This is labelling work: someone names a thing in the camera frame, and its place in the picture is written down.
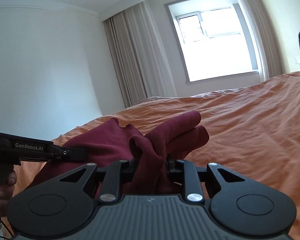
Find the person left hand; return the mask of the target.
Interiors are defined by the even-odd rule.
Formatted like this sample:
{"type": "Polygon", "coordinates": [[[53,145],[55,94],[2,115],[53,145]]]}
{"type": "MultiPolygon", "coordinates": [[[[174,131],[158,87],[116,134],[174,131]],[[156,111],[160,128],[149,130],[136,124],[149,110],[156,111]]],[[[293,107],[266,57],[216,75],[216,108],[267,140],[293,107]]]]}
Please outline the person left hand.
{"type": "Polygon", "coordinates": [[[12,198],[14,186],[17,182],[17,174],[14,170],[10,172],[4,184],[0,185],[0,218],[7,215],[8,201],[12,198]]]}

